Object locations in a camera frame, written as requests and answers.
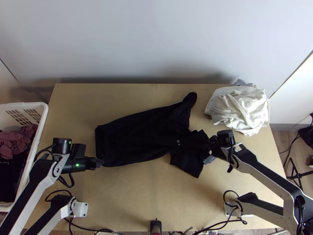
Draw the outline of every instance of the black garment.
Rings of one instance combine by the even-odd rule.
[[[313,127],[312,126],[298,130],[298,134],[308,146],[313,148]]]
[[[191,108],[197,94],[182,102],[122,117],[95,129],[97,158],[103,166],[123,166],[153,160],[170,151],[171,164],[199,177],[208,156],[204,131],[189,130]]]
[[[22,173],[28,150],[14,155],[12,159],[0,157],[0,201],[14,202],[18,188],[18,180]]]

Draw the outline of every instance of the wire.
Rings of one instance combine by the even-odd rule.
[[[71,218],[70,220],[68,220],[67,218],[64,218],[64,219],[69,223],[69,226],[74,226],[74,227],[77,227],[77,228],[79,228],[81,230],[96,232],[95,234],[97,234],[98,232],[107,232],[107,233],[114,233],[114,234],[117,234],[117,235],[123,235],[122,233],[114,232],[113,230],[107,229],[107,228],[102,228],[102,229],[99,229],[99,230],[97,230],[97,229],[90,229],[90,228],[84,228],[84,227],[81,227],[81,226],[79,226],[77,224],[74,224],[72,222],[73,218]]]
[[[40,151],[35,155],[34,162],[37,160],[37,158],[39,157],[39,155],[42,154],[43,152],[48,152],[48,153],[50,153],[51,156],[52,156],[53,159],[54,159],[53,153],[48,150],[48,149],[50,149],[50,148],[52,148],[52,147],[54,147],[54,146],[55,146],[55,144],[50,145],[50,146],[48,146],[48,147],[46,147],[46,148],[40,150]]]
[[[310,113],[310,116],[311,116],[311,118],[312,118],[312,121],[311,121],[311,124],[310,124],[309,127],[312,127],[312,124],[313,124],[313,113]],[[285,151],[279,152],[279,154],[282,154],[282,153],[285,153],[285,152],[288,151],[288,154],[287,154],[287,156],[286,156],[286,158],[285,158],[285,160],[284,160],[284,164],[283,164],[284,168],[285,168],[285,166],[286,166],[288,157],[289,157],[289,155],[290,155],[291,147],[292,147],[293,143],[294,143],[298,138],[300,138],[299,133],[296,135],[296,137],[295,137],[295,138],[293,139],[293,141],[291,142],[290,146],[289,146]]]
[[[182,235],[183,234],[183,232],[182,231],[173,231],[173,232],[168,232],[169,233],[169,235],[174,235],[175,233],[179,233],[180,235]]]
[[[74,178],[72,176],[72,173],[69,173],[68,176],[71,180],[71,185],[69,185],[62,176],[59,176],[58,181],[60,181],[64,186],[66,186],[68,188],[72,188],[75,185],[75,181],[74,181]]]
[[[224,194],[223,194],[224,203],[225,203],[227,206],[230,206],[230,207],[237,207],[236,205],[230,205],[230,204],[228,204],[228,203],[226,202],[226,200],[225,200],[225,195],[226,195],[228,192],[233,192],[234,194],[237,195],[237,197],[239,197],[239,195],[238,195],[235,191],[233,191],[233,190],[227,190],[227,191],[225,191]]]
[[[295,138],[293,139],[293,141],[291,142],[291,144],[290,144],[290,146],[289,146],[289,148],[288,148],[288,154],[287,154],[287,156],[286,156],[286,158],[285,158],[285,160],[284,160],[283,167],[286,166],[286,163],[287,163],[288,157],[289,157],[289,155],[290,155],[290,151],[291,151],[291,147],[292,147],[293,143],[294,143],[299,137],[300,137],[299,134],[297,134],[296,137],[295,137]]]
[[[71,235],[73,235],[72,229],[71,229],[72,221],[73,221],[73,218],[70,219],[70,223],[68,224],[68,230],[69,230]]]
[[[299,223],[297,226],[297,235],[300,235],[302,232],[302,226],[303,226],[303,207],[301,206],[301,203],[299,200],[297,200],[298,208],[299,208]]]
[[[233,166],[232,166],[232,164],[234,163],[233,161],[232,161],[232,154],[235,152],[235,148],[233,147],[233,145],[235,144],[235,143],[230,143],[231,145],[230,145],[230,148],[229,148],[229,150],[228,150],[228,157],[227,157],[227,161],[229,162],[229,168],[228,168],[228,170],[227,170],[227,173],[230,173],[231,171],[232,171],[232,169],[233,169]]]
[[[216,223],[216,224],[214,224],[214,225],[211,225],[210,227],[207,227],[207,228],[205,228],[205,229],[202,229],[202,230],[200,230],[200,231],[197,231],[197,232],[195,232],[194,234],[197,235],[197,234],[202,233],[202,232],[205,232],[205,231],[220,230],[220,229],[224,228],[229,222],[239,222],[239,221],[241,221],[243,224],[247,224],[247,222],[246,222],[245,220],[243,220],[241,217],[240,217],[239,219],[230,220],[230,217],[232,216],[232,214],[234,213],[234,211],[235,211],[236,209],[238,209],[238,207],[236,207],[236,208],[234,208],[234,209],[232,210],[232,212],[230,213],[230,215],[229,215],[229,217],[228,217],[228,219],[227,219],[226,221],[222,221],[222,222]],[[217,225],[219,225],[219,224],[224,224],[224,225],[221,226],[220,228],[214,228],[214,229],[212,229],[213,227],[215,227],[215,226],[217,226]]]
[[[188,229],[186,229],[185,231],[184,231],[184,233],[183,233],[183,235],[186,235],[186,233],[188,233],[190,230],[192,230],[193,229],[193,227],[191,226],[190,228],[188,228]]]
[[[52,194],[58,193],[58,192],[67,192],[71,197],[73,196],[70,191],[68,191],[68,190],[66,190],[66,189],[60,189],[60,190],[56,190],[56,191],[53,191],[52,193],[50,193],[50,194],[45,198],[45,202],[51,202],[51,200],[48,200],[48,198],[49,198]]]

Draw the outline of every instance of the wooden floor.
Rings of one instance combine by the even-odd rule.
[[[276,146],[279,152],[286,150],[295,136],[297,132],[286,132],[286,131],[273,131],[273,136],[276,142]],[[287,153],[280,154],[282,162],[287,156]],[[294,161],[296,168],[299,173],[304,173],[313,170],[312,168],[308,167],[309,157],[308,155],[313,155],[313,149],[309,147],[302,138],[298,138],[294,144],[292,145],[290,151],[290,157]],[[285,167],[286,176],[290,176],[292,171],[292,165],[290,161],[287,161]],[[301,179],[303,192],[313,198],[313,174],[304,176]]]

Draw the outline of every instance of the pink cloth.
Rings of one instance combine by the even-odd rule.
[[[36,124],[21,127],[17,132],[0,132],[0,154],[4,159],[24,152],[31,143],[31,137],[37,130]]]

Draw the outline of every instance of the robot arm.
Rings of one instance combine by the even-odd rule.
[[[86,146],[83,144],[73,144],[70,150],[71,139],[54,138],[51,147],[53,160],[43,156],[34,163],[29,182],[2,222],[0,234],[20,234],[43,192],[61,174],[95,170],[103,163],[96,158],[86,157]],[[50,209],[25,234],[49,234],[60,219],[67,216],[85,217],[87,210],[87,203],[77,202],[71,195],[56,195],[50,202]]]
[[[259,216],[288,229],[293,235],[313,234],[313,199],[305,195],[298,186],[258,162],[256,156],[243,144],[235,142],[232,130],[218,132],[211,148],[210,158],[218,157],[229,162],[228,172],[234,168],[250,174],[284,200],[284,206],[280,207],[259,200],[255,193],[247,193],[233,202],[237,206],[238,216]]]

